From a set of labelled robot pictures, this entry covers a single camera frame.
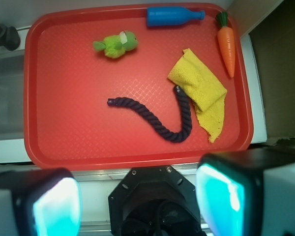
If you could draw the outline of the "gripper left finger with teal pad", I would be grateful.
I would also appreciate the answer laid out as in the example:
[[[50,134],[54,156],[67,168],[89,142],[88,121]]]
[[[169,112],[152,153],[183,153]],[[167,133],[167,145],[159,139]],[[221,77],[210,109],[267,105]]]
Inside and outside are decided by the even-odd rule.
[[[64,168],[0,172],[0,236],[77,236],[78,181]]]

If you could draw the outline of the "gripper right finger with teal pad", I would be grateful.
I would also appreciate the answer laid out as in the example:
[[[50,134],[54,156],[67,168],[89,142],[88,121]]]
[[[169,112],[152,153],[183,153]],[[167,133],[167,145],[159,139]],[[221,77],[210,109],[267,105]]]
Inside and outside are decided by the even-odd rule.
[[[204,155],[196,199],[216,236],[295,236],[295,149]]]

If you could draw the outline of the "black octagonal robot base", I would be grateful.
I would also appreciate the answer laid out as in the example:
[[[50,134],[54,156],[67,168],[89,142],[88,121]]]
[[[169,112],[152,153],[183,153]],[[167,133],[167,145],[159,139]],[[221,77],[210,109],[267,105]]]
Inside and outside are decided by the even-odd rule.
[[[195,185],[171,166],[133,168],[108,196],[114,236],[204,236]]]

